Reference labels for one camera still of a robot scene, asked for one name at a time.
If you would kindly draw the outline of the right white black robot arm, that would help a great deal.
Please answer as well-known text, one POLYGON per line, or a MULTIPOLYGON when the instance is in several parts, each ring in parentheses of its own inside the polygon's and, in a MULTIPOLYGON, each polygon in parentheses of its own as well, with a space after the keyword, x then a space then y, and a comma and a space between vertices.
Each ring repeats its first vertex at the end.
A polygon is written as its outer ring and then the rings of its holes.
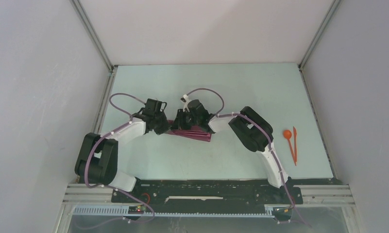
POLYGON ((232 130, 246 149, 260 154, 267 180, 273 186, 271 198, 283 203, 290 197, 290 190, 285 185, 288 174, 274 147, 273 128, 252 107, 245 106, 240 112, 230 114, 212 114, 199 100, 191 100, 185 103, 184 108, 178 109, 171 129, 187 133, 195 127, 208 134, 232 130))

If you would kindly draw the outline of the maroon satin cloth napkin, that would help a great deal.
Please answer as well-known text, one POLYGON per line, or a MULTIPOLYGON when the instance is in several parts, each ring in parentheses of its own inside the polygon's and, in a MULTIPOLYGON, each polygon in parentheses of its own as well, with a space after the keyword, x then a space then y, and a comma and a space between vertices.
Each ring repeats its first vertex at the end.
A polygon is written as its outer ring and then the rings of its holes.
POLYGON ((179 121, 179 120, 168 120, 170 124, 169 131, 166 134, 181 136, 189 139, 210 142, 212 134, 203 131, 198 126, 193 126, 191 123, 179 121))

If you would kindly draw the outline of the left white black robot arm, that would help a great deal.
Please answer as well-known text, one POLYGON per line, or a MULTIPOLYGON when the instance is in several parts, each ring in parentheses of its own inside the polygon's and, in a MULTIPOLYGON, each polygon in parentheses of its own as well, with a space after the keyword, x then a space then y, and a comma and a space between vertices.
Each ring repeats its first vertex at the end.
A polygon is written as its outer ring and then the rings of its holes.
POLYGON ((109 186, 123 190, 123 196, 130 202, 140 200, 142 189, 137 186, 138 178, 118 168, 119 144, 151 131, 157 135, 170 129, 164 110, 166 102, 147 99, 145 106, 131 115, 129 121, 104 135, 85 135, 74 167, 75 174, 84 179, 89 187, 109 186))

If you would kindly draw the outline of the small orange object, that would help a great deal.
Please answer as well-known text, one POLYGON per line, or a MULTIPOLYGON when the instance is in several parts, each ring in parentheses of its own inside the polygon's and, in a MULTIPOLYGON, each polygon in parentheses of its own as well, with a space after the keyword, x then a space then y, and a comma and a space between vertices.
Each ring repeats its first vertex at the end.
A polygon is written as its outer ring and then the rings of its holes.
POLYGON ((287 140, 290 153, 294 162, 294 140, 293 140, 293 131, 283 130, 283 137, 287 140))

